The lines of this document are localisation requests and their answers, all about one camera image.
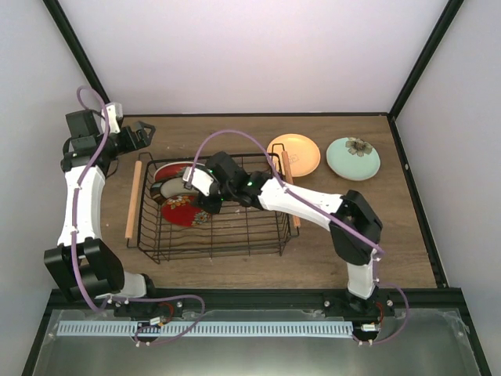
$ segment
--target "orange plate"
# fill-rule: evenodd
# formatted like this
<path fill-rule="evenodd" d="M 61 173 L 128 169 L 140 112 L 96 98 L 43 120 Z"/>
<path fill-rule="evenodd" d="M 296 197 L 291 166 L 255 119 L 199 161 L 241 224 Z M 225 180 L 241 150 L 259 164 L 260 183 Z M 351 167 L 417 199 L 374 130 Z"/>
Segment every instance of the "orange plate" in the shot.
<path fill-rule="evenodd" d="M 282 162 L 282 145 L 289 154 L 290 170 L 294 178 L 311 174 L 320 164 L 320 150 L 316 143 L 303 135 L 295 135 L 293 133 L 278 136 L 268 145 L 268 153 L 273 151 L 279 155 L 280 164 Z"/>

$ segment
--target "wire basket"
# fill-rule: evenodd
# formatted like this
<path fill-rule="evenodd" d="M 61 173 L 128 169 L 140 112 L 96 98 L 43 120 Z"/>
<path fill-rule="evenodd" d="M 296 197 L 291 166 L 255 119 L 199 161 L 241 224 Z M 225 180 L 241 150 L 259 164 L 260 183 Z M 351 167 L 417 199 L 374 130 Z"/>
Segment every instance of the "wire basket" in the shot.
<path fill-rule="evenodd" d="M 270 154 L 278 171 L 282 168 L 277 154 Z M 234 154 L 233 160 L 247 172 L 270 172 L 263 154 Z M 201 157 L 204 163 L 208 157 Z M 137 248 L 153 261 L 191 259 L 230 255 L 282 255 L 292 234 L 290 216 L 279 211 L 244 208 L 236 202 L 225 201 L 219 214 L 198 226 L 183 227 L 167 222 L 160 205 L 150 196 L 153 173 L 171 162 L 192 161 L 193 158 L 152 160 L 146 165 L 139 208 Z"/>

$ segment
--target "gray floor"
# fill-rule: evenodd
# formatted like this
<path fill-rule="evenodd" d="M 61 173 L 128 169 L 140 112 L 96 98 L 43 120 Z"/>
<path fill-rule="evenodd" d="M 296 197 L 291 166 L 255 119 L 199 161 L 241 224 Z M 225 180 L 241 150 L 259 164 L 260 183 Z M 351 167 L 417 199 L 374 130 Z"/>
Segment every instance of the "gray floor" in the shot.
<path fill-rule="evenodd" d="M 136 348 L 130 338 L 47 335 L 35 375 L 478 375 L 454 312 L 413 309 L 393 341 L 369 348 L 328 338 L 183 338 Z M 56 321 L 49 327 L 53 331 Z M 385 319 L 388 331 L 397 324 Z"/>

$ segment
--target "black frame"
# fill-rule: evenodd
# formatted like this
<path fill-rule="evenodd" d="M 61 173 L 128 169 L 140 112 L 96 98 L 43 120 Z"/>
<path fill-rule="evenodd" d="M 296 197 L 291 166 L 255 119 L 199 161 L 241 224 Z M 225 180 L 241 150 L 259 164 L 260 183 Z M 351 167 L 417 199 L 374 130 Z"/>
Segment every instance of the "black frame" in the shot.
<path fill-rule="evenodd" d="M 95 72 L 90 60 L 88 59 L 81 43 L 78 41 L 77 35 L 64 14 L 63 8 L 61 7 L 58 0 L 43 0 L 47 10 L 50 12 L 56 26 L 59 28 L 61 35 L 65 39 L 70 51 L 73 53 L 74 58 L 79 64 L 83 74 L 88 80 L 88 83 L 93 87 L 105 100 L 109 103 L 110 98 L 106 94 L 106 91 L 101 84 L 97 73 Z M 413 69 L 410 72 L 404 86 L 402 87 L 398 97 L 392 106 L 390 113 L 272 113 L 272 114 L 165 114 L 165 115 L 148 115 L 148 114 L 130 114 L 129 117 L 145 117 L 145 116 L 168 116 L 168 117 L 236 117 L 236 116 L 246 116 L 246 117 L 257 117 L 257 116 L 385 116 L 387 117 L 391 134 L 395 141 L 395 146 L 398 152 L 398 157 L 402 164 L 402 170 L 404 172 L 405 180 L 409 188 L 410 196 L 413 201 L 414 209 L 416 212 L 416 217 L 420 225 L 421 233 L 423 234 L 424 243 L 427 249 L 428 257 L 430 259 L 431 268 L 434 273 L 435 282 L 437 284 L 436 289 L 405 289 L 405 294 L 409 299 L 409 304 L 413 308 L 456 308 L 459 310 L 461 319 L 470 328 L 470 333 L 468 338 L 474 354 L 478 367 L 483 376 L 491 375 L 488 368 L 485 355 L 481 348 L 481 344 L 478 340 L 477 332 L 474 329 L 474 324 L 471 320 L 470 313 L 468 311 L 467 305 L 464 301 L 463 293 L 459 288 L 452 288 L 447 282 L 447 278 L 440 260 L 437 248 L 435 246 L 433 236 L 430 231 L 430 227 L 427 222 L 426 215 L 424 213 L 423 205 L 421 203 L 416 184 L 414 182 L 413 174 L 409 167 L 407 157 L 398 134 L 398 129 L 395 124 L 396 118 L 400 115 L 402 108 L 411 96 L 417 82 L 419 81 L 421 75 L 423 74 L 426 66 L 434 55 L 435 50 L 443 39 L 446 31 L 448 30 L 450 24 L 454 20 L 456 14 L 459 12 L 463 0 L 449 0 L 445 6 L 442 14 L 440 15 L 438 22 L 436 23 L 430 37 L 427 40 L 421 54 L 419 55 Z M 387 290 L 391 299 L 394 302 L 395 308 L 403 308 L 403 301 L 401 295 L 397 291 Z M 235 309 L 235 308 L 266 308 L 266 309 L 280 309 L 284 308 L 287 302 L 287 308 L 301 307 L 303 309 L 325 309 L 323 302 L 326 296 L 341 293 L 339 289 L 324 289 L 324 290 L 309 290 L 309 289 L 298 289 L 298 290 L 208 290 L 208 289 L 197 289 L 197 290 L 169 290 L 169 289 L 157 289 L 159 296 L 170 296 L 194 293 L 202 296 L 206 299 L 208 309 Z M 30 355 L 26 362 L 26 366 L 23 370 L 23 375 L 32 375 L 34 371 L 34 366 L 38 358 L 38 353 L 41 348 L 41 344 L 45 335 L 45 330 L 49 324 L 49 319 L 51 313 L 54 309 L 86 309 L 87 306 L 83 302 L 68 303 L 63 297 L 60 291 L 54 290 L 51 293 L 49 302 L 45 309 L 44 315 L 41 319 L 40 327 L 38 328 L 38 333 L 34 339 L 34 344 L 31 348 Z"/>
<path fill-rule="evenodd" d="M 404 308 L 402 296 L 395 290 L 382 289 L 393 301 L 393 308 Z M 413 308 L 428 309 L 458 309 L 461 320 L 469 327 L 467 335 L 471 348 L 482 376 L 491 376 L 487 360 L 478 340 L 473 321 L 471 320 L 463 292 L 459 288 L 443 289 L 405 289 L 409 304 Z M 212 309 L 321 309 L 325 310 L 325 300 L 330 296 L 343 295 L 342 289 L 298 289 L 298 290 L 228 290 L 228 289 L 157 289 L 159 297 L 180 294 L 196 294 L 206 302 L 208 310 Z M 198 302 L 184 301 L 184 309 L 198 309 Z M 44 315 L 41 319 L 38 333 L 31 347 L 23 376 L 31 376 L 37 362 L 45 331 L 49 325 L 50 316 L 54 309 L 88 309 L 84 302 L 68 303 L 59 290 L 53 290 Z M 342 311 L 331 307 L 329 316 L 343 316 Z"/>

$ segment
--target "plate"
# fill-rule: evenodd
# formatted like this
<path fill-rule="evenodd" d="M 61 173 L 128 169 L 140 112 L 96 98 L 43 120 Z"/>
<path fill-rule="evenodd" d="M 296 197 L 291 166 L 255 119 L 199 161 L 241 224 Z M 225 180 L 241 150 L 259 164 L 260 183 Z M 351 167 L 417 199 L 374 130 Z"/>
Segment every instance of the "plate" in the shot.
<path fill-rule="evenodd" d="M 293 133 L 278 136 L 268 145 L 268 153 L 272 152 L 274 144 L 282 143 L 289 154 L 289 163 L 294 178 L 311 174 L 320 164 L 320 150 L 311 139 Z M 275 153 L 279 155 L 280 164 L 283 166 L 281 145 L 276 145 Z"/>
<path fill-rule="evenodd" d="M 162 216 L 174 225 L 193 227 L 205 223 L 211 218 L 206 211 L 192 205 L 195 194 L 179 194 L 169 197 L 162 205 Z"/>
<path fill-rule="evenodd" d="M 363 139 L 344 137 L 329 145 L 327 164 L 341 178 L 360 182 L 372 178 L 381 166 L 376 149 Z"/>
<path fill-rule="evenodd" d="M 155 182 L 150 187 L 150 196 L 157 202 L 162 205 L 167 198 L 176 196 L 179 194 L 198 194 L 198 191 L 195 189 L 187 190 L 184 187 L 184 181 L 182 178 L 173 178 L 173 179 L 163 179 L 161 181 Z"/>
<path fill-rule="evenodd" d="M 153 181 L 160 182 L 161 180 L 171 179 L 171 178 L 181 178 L 185 173 L 187 167 L 191 167 L 193 162 L 172 162 L 164 164 L 162 167 L 158 168 L 153 174 Z"/>

